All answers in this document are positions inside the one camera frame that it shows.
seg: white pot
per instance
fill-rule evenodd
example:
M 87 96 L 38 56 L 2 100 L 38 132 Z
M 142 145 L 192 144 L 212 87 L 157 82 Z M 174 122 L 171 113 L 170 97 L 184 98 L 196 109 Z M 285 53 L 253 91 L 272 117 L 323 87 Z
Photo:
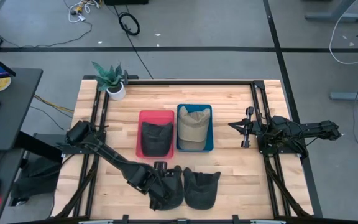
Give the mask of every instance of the white pot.
M 122 99 L 124 99 L 125 94 L 126 94 L 124 84 L 122 84 L 122 82 L 121 82 L 121 89 L 118 92 L 111 93 L 109 91 L 109 89 L 107 89 L 106 91 L 109 93 L 110 98 L 112 98 L 113 100 L 122 100 Z

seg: blue bin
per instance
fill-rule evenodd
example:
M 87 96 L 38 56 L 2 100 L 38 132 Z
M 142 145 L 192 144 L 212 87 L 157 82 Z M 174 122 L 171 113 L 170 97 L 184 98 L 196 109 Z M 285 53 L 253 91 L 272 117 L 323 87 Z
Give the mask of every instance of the blue bin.
M 180 152 L 210 152 L 214 149 L 214 135 L 212 127 L 212 106 L 211 105 L 191 105 L 191 104 L 179 104 L 177 108 L 177 120 L 179 119 L 179 109 L 184 106 L 186 107 L 189 113 L 195 111 L 203 111 L 207 108 L 211 110 L 211 117 L 209 119 L 208 132 L 206 135 L 206 144 L 203 150 L 191 150 L 191 149 L 181 149 L 179 146 L 179 136 L 178 136 L 178 126 L 177 126 L 177 149 Z

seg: cap brim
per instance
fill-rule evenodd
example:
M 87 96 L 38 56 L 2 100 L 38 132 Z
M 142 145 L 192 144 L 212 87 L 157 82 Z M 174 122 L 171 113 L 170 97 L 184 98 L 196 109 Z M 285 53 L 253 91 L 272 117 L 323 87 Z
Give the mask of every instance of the cap brim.
M 206 145 L 206 138 L 204 139 L 204 141 L 201 142 L 185 141 L 178 138 L 178 142 L 179 142 L 180 149 L 203 150 Z

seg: green succulent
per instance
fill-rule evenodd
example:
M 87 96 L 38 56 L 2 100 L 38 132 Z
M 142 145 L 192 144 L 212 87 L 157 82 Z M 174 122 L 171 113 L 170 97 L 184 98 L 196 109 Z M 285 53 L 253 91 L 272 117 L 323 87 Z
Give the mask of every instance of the green succulent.
M 125 76 L 127 77 L 127 70 L 122 74 L 121 64 L 114 70 L 113 66 L 110 67 L 110 70 L 105 70 L 96 62 L 92 62 L 93 67 L 99 73 L 96 77 L 96 80 L 99 83 L 99 91 L 105 91 L 110 87 L 116 87 L 121 84 L 121 79 Z

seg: beige cap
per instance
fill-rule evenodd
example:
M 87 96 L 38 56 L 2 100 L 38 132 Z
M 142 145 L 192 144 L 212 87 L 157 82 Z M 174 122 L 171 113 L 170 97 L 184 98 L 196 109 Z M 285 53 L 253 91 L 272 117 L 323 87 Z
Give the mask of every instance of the beige cap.
M 211 110 L 189 113 L 185 106 L 179 109 L 178 141 L 182 149 L 204 149 Z

